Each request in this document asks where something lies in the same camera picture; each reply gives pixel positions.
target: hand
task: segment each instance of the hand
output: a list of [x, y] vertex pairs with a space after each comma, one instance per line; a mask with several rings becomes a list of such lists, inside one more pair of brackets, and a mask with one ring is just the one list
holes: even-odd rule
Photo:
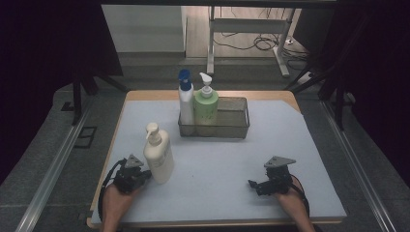
[[140, 188], [130, 194], [126, 194], [117, 189], [113, 184], [105, 189], [102, 200], [102, 232], [115, 232], [118, 223], [132, 204], [133, 199], [138, 195]]
[[[302, 190], [301, 183], [292, 176], [293, 185]], [[298, 230], [301, 232], [314, 232], [313, 224], [308, 217], [307, 210], [301, 195], [291, 188], [286, 194], [275, 193], [281, 208], [295, 221]]]

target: white lotion bottle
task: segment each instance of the white lotion bottle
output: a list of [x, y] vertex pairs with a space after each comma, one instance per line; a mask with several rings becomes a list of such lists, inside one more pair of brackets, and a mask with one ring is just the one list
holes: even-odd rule
[[158, 184], [164, 184], [169, 180], [174, 169], [169, 135], [165, 130], [160, 130], [156, 123], [148, 124], [146, 130], [147, 142], [144, 147], [144, 157], [154, 180]]
[[181, 130], [183, 135], [191, 135], [194, 133], [195, 122], [193, 115], [193, 85], [190, 81], [190, 71], [180, 70], [178, 79], [180, 81], [178, 95], [181, 111]]

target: wall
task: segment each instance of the wall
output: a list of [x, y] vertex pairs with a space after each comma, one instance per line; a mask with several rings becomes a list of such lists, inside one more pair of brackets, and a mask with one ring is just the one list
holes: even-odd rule
[[102, 10], [117, 52], [185, 51], [185, 7], [103, 5]]

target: electrical cable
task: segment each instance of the electrical cable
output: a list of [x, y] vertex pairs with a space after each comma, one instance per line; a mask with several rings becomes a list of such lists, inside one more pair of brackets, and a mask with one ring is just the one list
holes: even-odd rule
[[304, 187], [302, 186], [302, 183], [299, 181], [299, 179], [298, 179], [297, 177], [295, 177], [295, 176], [292, 175], [292, 174], [290, 174], [290, 175], [291, 175], [292, 177], [294, 177], [294, 178], [299, 182], [299, 184], [301, 185], [301, 188], [302, 188], [302, 189], [296, 187], [293, 183], [290, 184], [290, 187], [293, 188], [294, 190], [296, 190], [296, 191], [301, 195], [302, 202], [304, 203], [305, 208], [306, 208], [306, 210], [307, 210], [307, 216], [309, 217], [309, 216], [310, 216], [310, 207], [309, 207], [309, 204], [308, 204], [308, 199], [307, 199], [307, 197], [305, 196]]
[[117, 161], [114, 166], [111, 168], [111, 170], [109, 170], [108, 174], [105, 177], [105, 180], [102, 182], [102, 188], [100, 189], [100, 195], [99, 195], [99, 206], [98, 206], [98, 210], [99, 210], [99, 217], [101, 220], [103, 220], [103, 194], [105, 192], [105, 188], [108, 185], [109, 180], [111, 180], [111, 176], [112, 173], [114, 172], [115, 168], [121, 164], [124, 165], [127, 162], [126, 159], [122, 159]]

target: spray nozzle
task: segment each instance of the spray nozzle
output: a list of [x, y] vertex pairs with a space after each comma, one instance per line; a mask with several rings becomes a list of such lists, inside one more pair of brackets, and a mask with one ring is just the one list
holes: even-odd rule
[[209, 86], [212, 82], [212, 77], [201, 72], [200, 75], [202, 76], [202, 81], [204, 82], [204, 87], [202, 87], [202, 97], [210, 98], [212, 96], [212, 88]]

